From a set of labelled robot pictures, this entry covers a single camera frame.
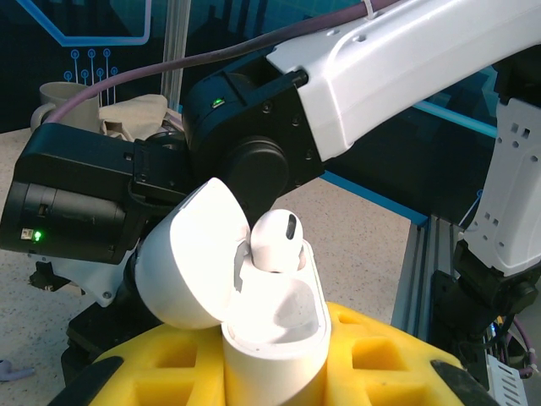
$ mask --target yellow foam tray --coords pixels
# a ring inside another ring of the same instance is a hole
[[[332,334],[325,396],[317,406],[458,406],[430,361],[458,359],[405,332],[329,303]],[[104,353],[123,364],[91,406],[224,406],[220,327],[159,326]]]

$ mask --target floor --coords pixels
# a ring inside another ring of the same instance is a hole
[[[0,134],[0,208],[28,130]],[[390,322],[409,221],[317,179],[282,197],[276,208],[295,212],[312,244],[325,298]],[[60,355],[68,321],[89,298],[48,293],[28,284],[30,259],[0,251],[0,359],[36,374],[0,383],[0,405],[47,404],[63,388]]]

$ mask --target white plastic housing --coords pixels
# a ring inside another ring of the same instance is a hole
[[[211,179],[145,239],[139,294],[171,326],[221,324],[227,404],[316,404],[331,320],[312,250],[302,242],[295,272],[265,272],[252,262],[249,237],[240,205]]]
[[[283,73],[307,72],[298,94],[323,161],[416,102],[541,43],[539,0],[408,0],[376,15],[286,41],[267,57]]]
[[[250,236],[252,258],[261,271],[296,272],[302,248],[303,225],[289,210],[266,212]]]
[[[498,138],[464,239],[509,277],[541,261],[541,109],[511,99],[496,112]]]

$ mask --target blue circuit graphic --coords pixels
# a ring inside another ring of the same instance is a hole
[[[66,36],[32,0],[16,0],[62,47],[114,47],[144,45],[150,38],[152,0],[145,0],[145,25],[142,36]]]

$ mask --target purple cable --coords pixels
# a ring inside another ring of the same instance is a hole
[[[524,330],[524,326],[522,323],[516,318],[513,320],[515,323],[515,327],[522,336],[522,340],[524,341],[524,345],[526,346],[526,350],[529,354],[529,364],[526,368],[521,368],[518,370],[518,373],[520,374],[521,378],[525,378],[527,376],[530,376],[533,372],[536,372],[536,370],[529,365],[537,365],[538,362],[538,356],[535,354],[535,352],[530,352],[531,349],[533,349],[532,340],[530,340],[530,337],[526,334],[526,330]]]
[[[372,0],[372,9],[376,12],[401,0]],[[274,46],[284,41],[291,40],[298,36],[313,34],[320,30],[326,30],[338,25],[343,25],[361,19],[367,15],[366,5],[359,3],[354,6],[343,8],[334,13],[324,14],[312,19],[299,21],[296,24],[280,28],[268,34],[258,36],[246,42],[242,42],[233,47],[219,49],[217,51],[193,55],[191,57],[179,58],[173,61],[155,63],[153,65],[144,66],[111,76],[108,79],[102,80],[73,96],[67,100],[62,106],[52,112],[46,120],[46,123],[58,123],[62,118],[80,103],[86,99],[94,97],[100,92],[105,91],[113,86],[121,85],[122,83],[131,80],[141,79],[153,74],[161,74],[163,72],[175,69],[190,68],[193,66],[204,65],[207,63],[219,62],[227,59],[232,59],[246,55],[251,52],[258,51],[267,47]]]

